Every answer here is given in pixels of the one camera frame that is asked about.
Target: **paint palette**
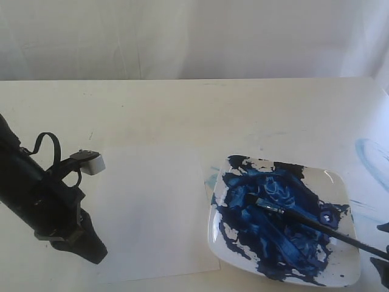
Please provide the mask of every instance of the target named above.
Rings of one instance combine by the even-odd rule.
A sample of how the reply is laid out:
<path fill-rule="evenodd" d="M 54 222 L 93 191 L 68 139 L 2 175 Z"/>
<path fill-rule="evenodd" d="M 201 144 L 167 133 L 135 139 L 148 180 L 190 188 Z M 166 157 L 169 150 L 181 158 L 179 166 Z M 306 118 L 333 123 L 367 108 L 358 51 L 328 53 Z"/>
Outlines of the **paint palette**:
<path fill-rule="evenodd" d="M 340 176 L 302 165 L 229 156 L 211 202 L 210 249 L 221 260 L 274 280 L 344 287 L 360 276 L 359 250 L 245 200 L 254 193 L 355 238 Z"/>

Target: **paintbrush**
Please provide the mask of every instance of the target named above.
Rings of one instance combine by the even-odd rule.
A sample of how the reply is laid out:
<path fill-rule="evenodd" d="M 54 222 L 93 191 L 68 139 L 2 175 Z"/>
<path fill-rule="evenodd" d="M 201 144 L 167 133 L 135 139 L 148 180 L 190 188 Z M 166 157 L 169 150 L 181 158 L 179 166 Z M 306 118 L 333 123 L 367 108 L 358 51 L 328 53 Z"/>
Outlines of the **paintbrush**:
<path fill-rule="evenodd" d="M 288 217 L 292 220 L 295 220 L 301 224 L 304 224 L 310 228 L 313 228 L 315 230 L 318 230 L 322 233 L 325 233 L 331 237 L 337 238 L 345 243 L 348 243 L 349 245 L 353 245 L 356 248 L 363 249 L 364 251 L 370 252 L 371 254 L 374 254 L 376 256 L 379 256 L 385 260 L 389 260 L 389 254 L 386 252 L 380 251 L 379 249 L 376 249 L 372 246 L 369 246 L 365 243 L 362 243 L 356 239 L 351 238 L 348 235 L 342 234 L 338 231 L 335 231 L 319 222 L 316 222 L 310 218 L 305 217 L 304 215 L 300 214 L 299 212 L 293 210 L 293 209 L 286 209 L 283 207 L 280 207 L 276 204 L 270 203 L 260 197 L 258 195 L 253 193 L 246 194 L 245 200 L 248 204 L 255 204 L 258 207 L 270 212 L 270 213 L 278 213 L 282 216 Z"/>

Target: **black brush handle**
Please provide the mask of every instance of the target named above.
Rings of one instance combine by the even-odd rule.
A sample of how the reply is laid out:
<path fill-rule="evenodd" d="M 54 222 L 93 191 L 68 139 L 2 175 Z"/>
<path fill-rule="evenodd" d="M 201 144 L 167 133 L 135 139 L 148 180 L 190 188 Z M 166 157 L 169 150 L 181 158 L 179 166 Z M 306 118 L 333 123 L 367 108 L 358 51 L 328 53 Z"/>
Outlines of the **black brush handle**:
<path fill-rule="evenodd" d="M 301 224 L 304 224 L 308 227 L 311 227 L 313 229 L 321 231 L 322 233 L 328 234 L 331 237 L 335 237 L 335 238 L 337 238 L 345 243 L 348 243 L 349 245 L 353 245 L 356 248 L 363 249 L 364 251 L 375 254 L 376 256 L 379 256 L 385 260 L 389 260 L 389 254 L 387 254 L 386 252 L 380 251 L 379 249 L 376 249 L 372 246 L 366 245 L 366 244 L 364 244 L 356 239 L 353 239 L 345 234 L 337 232 L 337 231 L 335 231 L 335 230 L 333 230 L 333 229 L 331 229 L 323 224 L 320 224 L 319 222 L 316 222 L 314 220 L 306 218 L 305 216 L 302 216 L 300 213 L 298 213 L 292 209 L 282 209 L 279 211 L 279 213 L 282 213 L 284 216 L 288 216 L 289 218 L 292 218 Z"/>

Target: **white wall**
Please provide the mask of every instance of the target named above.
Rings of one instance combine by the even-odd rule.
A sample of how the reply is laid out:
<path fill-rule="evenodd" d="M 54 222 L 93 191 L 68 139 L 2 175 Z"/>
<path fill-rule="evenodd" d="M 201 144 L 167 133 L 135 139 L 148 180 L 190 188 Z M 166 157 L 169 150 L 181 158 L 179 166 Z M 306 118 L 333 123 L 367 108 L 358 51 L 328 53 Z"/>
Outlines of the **white wall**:
<path fill-rule="evenodd" d="M 387 0 L 0 0 L 0 79 L 376 77 L 388 17 Z"/>

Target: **white table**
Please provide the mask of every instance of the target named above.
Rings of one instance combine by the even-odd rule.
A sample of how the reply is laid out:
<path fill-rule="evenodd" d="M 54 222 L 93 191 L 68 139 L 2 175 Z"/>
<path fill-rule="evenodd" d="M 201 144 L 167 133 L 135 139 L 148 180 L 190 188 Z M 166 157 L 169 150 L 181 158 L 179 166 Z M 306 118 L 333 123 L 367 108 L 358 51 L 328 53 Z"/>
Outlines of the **white table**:
<path fill-rule="evenodd" d="M 389 234 L 376 230 L 377 224 L 389 221 L 389 194 L 369 174 L 355 150 L 360 138 L 389 150 L 389 99 L 369 78 L 0 82 L 0 95 L 1 113 L 22 144 L 32 148 L 38 133 L 52 131 L 60 138 L 63 158 L 79 148 L 101 151 L 112 145 L 175 142 L 197 149 L 209 185 L 217 173 L 212 167 L 231 154 L 335 171 L 354 200 L 351 207 L 357 236 L 378 248 L 389 244 Z M 52 146 L 46 143 L 43 147 L 35 159 L 48 167 Z M 85 209 L 96 183 L 93 178 L 83 181 Z M 4 205 L 1 212 L 6 212 Z M 30 232 L 19 221 L 10 217 L 0 223 L 2 237 Z M 22 245 L 1 252 L 28 257 L 28 252 L 20 250 Z M 342 291 L 386 291 L 369 255 L 361 252 L 361 256 L 360 280 Z M 34 263 L 34 268 L 48 275 L 53 270 L 40 263 Z M 286 285 L 225 263 L 219 271 L 91 287 L 80 287 L 71 279 L 58 286 L 49 278 L 44 282 L 25 278 L 17 274 L 11 280 L 3 279 L 1 291 L 315 289 Z"/>

